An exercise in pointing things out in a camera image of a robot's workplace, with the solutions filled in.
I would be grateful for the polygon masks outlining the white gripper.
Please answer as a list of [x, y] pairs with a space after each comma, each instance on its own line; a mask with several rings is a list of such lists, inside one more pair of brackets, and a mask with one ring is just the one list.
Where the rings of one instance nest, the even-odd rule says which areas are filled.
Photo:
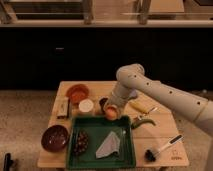
[[116, 114], [119, 113], [119, 107], [110, 98], [105, 100], [102, 109], [105, 113], [109, 113], [110, 111]]

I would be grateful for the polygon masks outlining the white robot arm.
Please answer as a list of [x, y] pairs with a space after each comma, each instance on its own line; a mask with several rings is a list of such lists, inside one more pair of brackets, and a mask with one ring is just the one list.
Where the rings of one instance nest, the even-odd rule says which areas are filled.
[[204, 171], [213, 171], [213, 101], [147, 78], [140, 64], [120, 67], [116, 79], [115, 87], [103, 107], [107, 119], [121, 118], [126, 104], [133, 98], [133, 92], [141, 91], [182, 115], [211, 137]]

